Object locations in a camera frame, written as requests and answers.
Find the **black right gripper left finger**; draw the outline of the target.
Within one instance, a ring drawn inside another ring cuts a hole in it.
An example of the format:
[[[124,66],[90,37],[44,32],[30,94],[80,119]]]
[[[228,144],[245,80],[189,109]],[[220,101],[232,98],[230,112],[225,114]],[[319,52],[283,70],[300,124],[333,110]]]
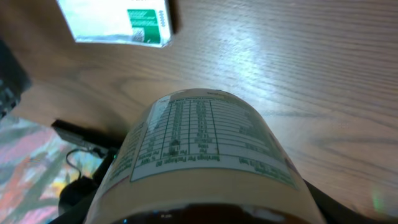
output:
[[[49,224],[82,224],[88,214],[96,189],[67,187],[58,203],[59,216]]]

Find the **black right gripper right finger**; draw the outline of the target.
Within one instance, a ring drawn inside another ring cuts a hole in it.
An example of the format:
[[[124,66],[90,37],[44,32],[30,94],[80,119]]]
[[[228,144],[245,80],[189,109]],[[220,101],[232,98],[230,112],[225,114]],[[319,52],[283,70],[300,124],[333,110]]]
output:
[[[396,218],[375,220],[357,213],[337,202],[306,180],[304,182],[328,224],[397,224]]]

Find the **green lid jar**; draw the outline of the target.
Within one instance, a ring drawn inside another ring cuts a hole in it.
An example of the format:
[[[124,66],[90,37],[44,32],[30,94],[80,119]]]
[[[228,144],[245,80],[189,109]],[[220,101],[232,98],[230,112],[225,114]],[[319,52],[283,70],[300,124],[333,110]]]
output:
[[[324,223],[262,116],[225,91],[154,102],[128,132],[85,223]]]

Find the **white green medicine box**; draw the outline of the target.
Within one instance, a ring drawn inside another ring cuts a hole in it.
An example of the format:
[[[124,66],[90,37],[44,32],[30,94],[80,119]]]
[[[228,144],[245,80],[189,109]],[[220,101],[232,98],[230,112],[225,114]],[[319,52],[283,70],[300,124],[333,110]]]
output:
[[[173,36],[166,0],[58,0],[75,42],[162,48]]]

